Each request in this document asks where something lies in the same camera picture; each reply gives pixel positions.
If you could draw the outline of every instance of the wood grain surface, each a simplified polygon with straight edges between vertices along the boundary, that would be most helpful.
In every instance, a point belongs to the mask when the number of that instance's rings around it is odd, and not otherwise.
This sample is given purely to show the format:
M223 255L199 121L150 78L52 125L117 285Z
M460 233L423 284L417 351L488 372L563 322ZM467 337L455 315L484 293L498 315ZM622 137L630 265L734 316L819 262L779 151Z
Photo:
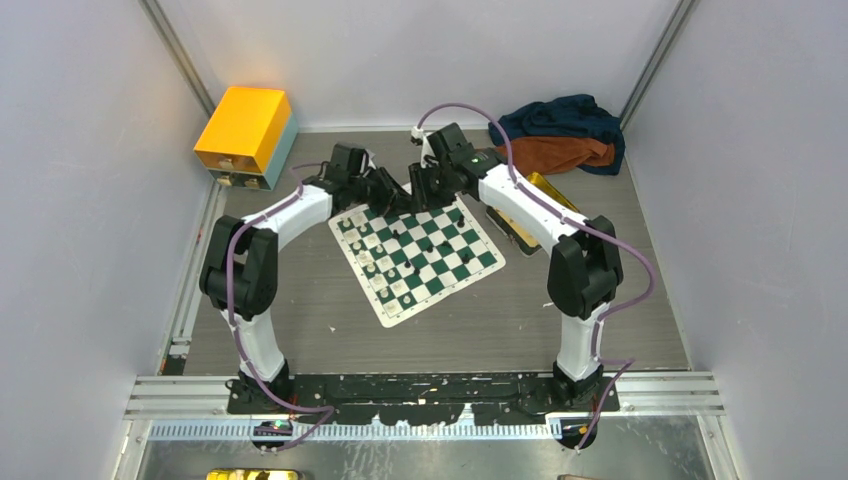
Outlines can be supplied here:
M475 146L491 145L484 131L466 132ZM328 160L338 141L375 152L400 183L419 150L405 132L301 134L287 166ZM243 216L293 191L283 173L274 192L233 189L225 212ZM636 192L625 165L617 177L575 170L548 179L588 217L612 220L619 238L655 260ZM293 372L463 372L549 370L560 345L560 314L546 292L548 258L524 257L486 218L485 207L463 198L506 258L506 267L400 325L380 325L353 271L326 224L292 241L279 256L279 288L271 307L274 330ZM622 252L625 280L616 301L646 287L639 263ZM656 293L613 316L604 331L602 352L635 356L634 369L687 368L683 345L660 281ZM228 375L238 368L233 339L220 313L204 298L186 364L186 375Z

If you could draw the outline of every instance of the green and white chessboard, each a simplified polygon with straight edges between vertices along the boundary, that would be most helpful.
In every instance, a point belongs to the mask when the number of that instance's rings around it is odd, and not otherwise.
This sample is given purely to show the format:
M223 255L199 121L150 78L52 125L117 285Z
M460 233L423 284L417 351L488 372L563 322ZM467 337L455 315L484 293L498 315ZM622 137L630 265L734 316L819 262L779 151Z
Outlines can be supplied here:
M386 328L506 264L459 199L444 209L399 217L379 217L362 205L330 219L330 229Z

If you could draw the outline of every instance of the pile of cloth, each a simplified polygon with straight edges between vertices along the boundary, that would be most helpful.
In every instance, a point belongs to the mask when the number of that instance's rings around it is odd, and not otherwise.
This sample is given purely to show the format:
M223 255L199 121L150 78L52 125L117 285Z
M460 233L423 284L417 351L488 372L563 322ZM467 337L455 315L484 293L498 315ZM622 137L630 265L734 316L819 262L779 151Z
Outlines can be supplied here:
M591 95L533 102L498 121L512 143L522 175L560 173L579 167L596 175L618 175L624 159L621 122ZM506 155L504 139L489 124L489 135Z

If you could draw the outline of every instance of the purple cable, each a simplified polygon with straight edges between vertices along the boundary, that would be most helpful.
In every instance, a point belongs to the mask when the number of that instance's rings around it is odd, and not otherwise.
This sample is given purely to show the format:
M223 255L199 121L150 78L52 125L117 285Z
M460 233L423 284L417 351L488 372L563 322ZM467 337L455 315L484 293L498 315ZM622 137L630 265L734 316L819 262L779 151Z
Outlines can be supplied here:
M604 402L606 401L607 397L609 396L609 392L610 392L610 390L612 390L613 385L615 385L615 382L619 378L621 378L621 375L623 375L624 372L627 371L627 369L630 368L633 365L633 363L636 361L636 359L634 359L634 358L628 358L626 360L602 358L598 353L598 336L600 335L601 326L603 325L604 320L607 317L609 317L610 315L612 315L616 312L620 312L621 310L624 310L625 308L632 307L633 305L636 305L637 303L639 303L639 302L645 300L646 298L648 298L649 296L651 296L651 294L654 293L654 288L656 286L657 272L656 272L656 270L654 270L654 266L651 265L651 262L647 258L645 258L644 255L639 253L638 250L633 248L631 245L629 245L629 244L627 244L627 243L625 243L625 242L623 242L623 241L621 241L621 240L619 240L615 237L607 235L606 233L595 230L594 228L592 228L588 225L584 225L582 223L575 222L574 220L572 220L572 219L570 219L570 218L568 218L564 215L561 215L559 207L555 207L553 205L550 205L547 201L545 201L544 199L542 199L541 197L539 197L538 195L533 193L529 188L525 187L524 184L519 182L518 181L519 177L515 173L515 164L514 164L514 161L513 161L513 158L512 158L512 145L511 145L511 142L509 140L509 136L506 134L506 131L503 129L501 124L498 123L498 121L495 120L495 118L493 116L489 115L485 111L483 111L483 110L481 110L481 109L479 109L479 108L477 108L473 105L468 105L467 103L459 103L459 102L443 103L441 105L437 105L437 106L431 108L430 110L428 110L427 113L425 113L421 117L421 120L418 121L418 128L419 129L422 128L422 126L424 125L424 122L427 120L427 117L429 117L433 113L435 113L435 112L437 112L437 111L439 111L443 108L447 108L447 107L459 107L459 108L464 108L464 109L467 109L467 110L477 112L480 115L482 115L483 117L485 117L486 120L488 120L492 125L494 125L495 129L498 131L498 133L501 134L501 137L504 139L504 145L506 146L506 159L507 159L507 169L509 171L509 177L512 180L512 182L515 184L516 188L521 190L521 192L523 192L527 197L529 197L530 200L533 200L539 206L541 206L542 208L544 208L545 210L550 212L552 215L554 215L555 217L558 217L562 223L567 224L567 225L571 226L572 228L576 228L576 229L581 230L585 233L588 233L589 235L593 235L595 237L598 237L601 240L612 243L616 247L627 251L627 253L636 257L636 260L638 260L639 263L641 263L642 266L645 267L645 270L648 273L648 288L645 290L645 292L642 295L639 295L636 298L633 298L633 299L628 300L624 303L616 305L615 307L610 308L606 312L600 314L598 316L598 319L595 321L594 328L592 329L592 345L591 345L592 356L597 358L598 362L600 362L602 364L605 364L605 365L621 365L622 367L612 377L612 380L610 381L609 384L607 384L607 387L604 389L604 393L601 396L600 400L598 401L597 410L595 411L595 414L592 416L592 421L589 423L589 428L588 428L588 430L586 430L586 433L583 434L583 437L580 439L580 442L577 444L577 447L575 448L575 450L579 453L580 449L583 448L583 445L586 443L586 440L589 439L589 435L592 433L592 430L598 424L598 420L600 420L600 418L601 418L601 410L603 409Z
M288 208L290 205L294 204L294 202L298 201L303 195L303 181L296 173L296 170L299 170L301 168L320 166L320 163L310 163L290 168L289 171L294 176L294 178L297 179L297 191L295 192L295 195L289 198L287 201L274 207L273 209L265 212L263 215L258 216L250 221L244 222L244 225L242 225L238 230L236 230L236 233L233 235L233 238L230 240L230 244L227 247L227 320L230 322L230 326L233 327L233 339L235 340L236 349L238 350L239 357L247 366L247 369L250 370L250 374L256 380L256 383L259 385L259 388L262 389L262 392L278 405L300 413L324 413L324 415L317 422L315 422L314 425L312 425L308 430L306 430L303 435L278 448L278 452L296 447L301 442L303 442L303 440L309 435L311 435L312 432L317 430L318 427L326 423L326 421L330 418L333 412L335 412L336 408L332 405L326 405L323 407L301 407L298 405L294 405L276 396L274 392L272 392L268 388L268 386L265 385L265 382L262 380L262 377L259 376L259 372L256 371L256 367L253 365L253 362L251 362L250 359L247 357L247 352L244 350L244 345L242 345L241 343L241 330L239 329L238 322L236 322L236 312L233 307L235 303L235 293L233 288L233 262L235 259L236 244L238 244L238 241L241 236L244 235L244 232L246 232L250 227L256 225L257 223L262 222L268 219L269 217L272 217L280 213L284 209Z

